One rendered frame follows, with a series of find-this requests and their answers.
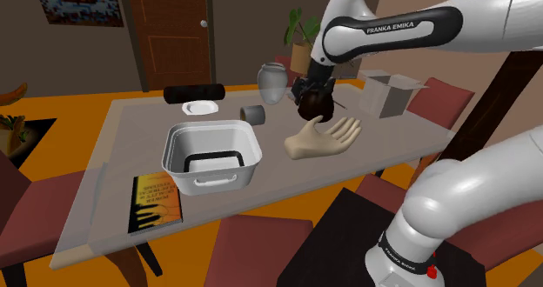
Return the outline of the colourful wall picture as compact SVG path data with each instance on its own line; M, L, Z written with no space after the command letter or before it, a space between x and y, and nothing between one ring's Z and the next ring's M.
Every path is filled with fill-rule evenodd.
M118 0L39 0L49 24L123 27Z

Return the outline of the open grey cardboard box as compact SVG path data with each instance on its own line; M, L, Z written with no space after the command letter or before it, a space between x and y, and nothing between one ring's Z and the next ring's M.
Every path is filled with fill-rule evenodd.
M359 108L376 118L400 116L415 90L426 89L419 80L383 70L360 70L358 79L365 82Z

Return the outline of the grey cylinder cup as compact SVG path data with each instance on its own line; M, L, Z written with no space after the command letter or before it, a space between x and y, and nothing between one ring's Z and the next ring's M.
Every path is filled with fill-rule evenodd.
M240 108L240 119L252 126L265 123L265 108L262 105L243 106Z

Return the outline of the black cylinder roll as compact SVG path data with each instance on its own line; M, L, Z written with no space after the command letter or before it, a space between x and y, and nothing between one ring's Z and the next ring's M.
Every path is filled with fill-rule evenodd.
M164 88L164 100L168 104L188 103L198 100L222 100L225 87L220 84L179 85Z

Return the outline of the glass dining table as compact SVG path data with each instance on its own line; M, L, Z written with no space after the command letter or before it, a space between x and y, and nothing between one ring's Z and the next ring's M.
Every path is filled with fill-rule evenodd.
M254 132L263 152L251 182L241 190L182 197L182 222L131 236L128 232L134 177L162 169L170 128L188 120L177 104L162 97L112 102L88 162L62 236L51 259L54 270L136 244L207 224L222 217L295 197L443 150L453 133L423 117L405 112L377 119L360 108L359 88L336 85L334 118L353 117L362 131L355 143L334 157L291 160L284 141L304 120L283 99L265 109L265 123Z

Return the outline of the brown wooden door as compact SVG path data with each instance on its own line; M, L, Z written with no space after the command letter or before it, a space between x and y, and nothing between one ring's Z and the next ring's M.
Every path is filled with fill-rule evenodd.
M150 90L211 83L206 0L130 0Z

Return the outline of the orange and black book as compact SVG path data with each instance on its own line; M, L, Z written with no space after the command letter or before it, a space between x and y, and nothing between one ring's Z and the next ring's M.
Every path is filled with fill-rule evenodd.
M183 221L178 187L162 171L133 178L128 233L135 235Z

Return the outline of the white plate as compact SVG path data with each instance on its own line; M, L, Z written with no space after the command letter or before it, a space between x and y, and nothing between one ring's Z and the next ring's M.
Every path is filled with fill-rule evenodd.
M203 116L218 112L218 105L211 100L197 100L184 103L182 111L187 116Z

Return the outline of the beige hand model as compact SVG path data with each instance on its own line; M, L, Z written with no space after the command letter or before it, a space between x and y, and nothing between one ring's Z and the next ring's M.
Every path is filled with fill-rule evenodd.
M362 128L354 117L342 117L329 130L318 132L315 125L323 116L314 117L300 132L285 140L285 151L292 160L329 157L345 152L357 139Z

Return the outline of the dark brown round pot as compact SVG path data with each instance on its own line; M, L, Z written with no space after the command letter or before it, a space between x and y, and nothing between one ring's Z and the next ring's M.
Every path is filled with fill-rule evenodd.
M322 116L321 123L332 119L334 102L332 94L322 90L308 90L300 98L298 114L307 121Z

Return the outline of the potted green plant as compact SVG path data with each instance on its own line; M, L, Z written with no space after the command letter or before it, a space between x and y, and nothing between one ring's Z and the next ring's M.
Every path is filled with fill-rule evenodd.
M311 63L311 52L317 34L320 31L320 21L316 17L301 22L302 9L292 9L289 12L289 23L283 37L284 46L292 45L291 64L289 69L301 75L306 75Z

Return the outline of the grey lidded vase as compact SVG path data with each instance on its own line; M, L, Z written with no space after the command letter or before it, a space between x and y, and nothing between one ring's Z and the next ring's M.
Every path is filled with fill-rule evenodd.
M258 90L264 102L278 103L285 94L288 84L286 68L281 63L264 63L258 72Z

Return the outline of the dark robot stand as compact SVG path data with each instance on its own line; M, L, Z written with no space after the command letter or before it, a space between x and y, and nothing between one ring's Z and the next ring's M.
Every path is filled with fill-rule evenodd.
M365 253L378 242L404 195L342 189L279 275L277 287L374 287Z

